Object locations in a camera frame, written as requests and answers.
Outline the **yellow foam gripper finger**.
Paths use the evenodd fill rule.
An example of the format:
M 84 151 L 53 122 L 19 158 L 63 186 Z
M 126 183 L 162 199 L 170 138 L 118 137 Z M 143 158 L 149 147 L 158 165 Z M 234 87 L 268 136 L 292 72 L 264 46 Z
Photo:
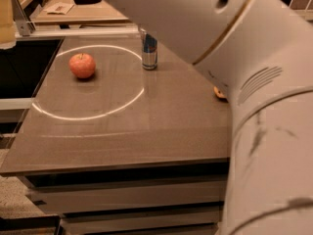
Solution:
M 0 0 L 0 49 L 16 45 L 13 8 L 11 0 Z

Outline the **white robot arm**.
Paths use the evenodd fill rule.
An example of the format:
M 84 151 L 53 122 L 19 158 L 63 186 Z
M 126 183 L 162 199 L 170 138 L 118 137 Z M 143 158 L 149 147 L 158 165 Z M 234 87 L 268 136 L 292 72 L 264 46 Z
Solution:
M 106 0 L 138 34 L 67 38 L 2 164 L 68 235 L 313 235 L 311 25 L 280 0 Z

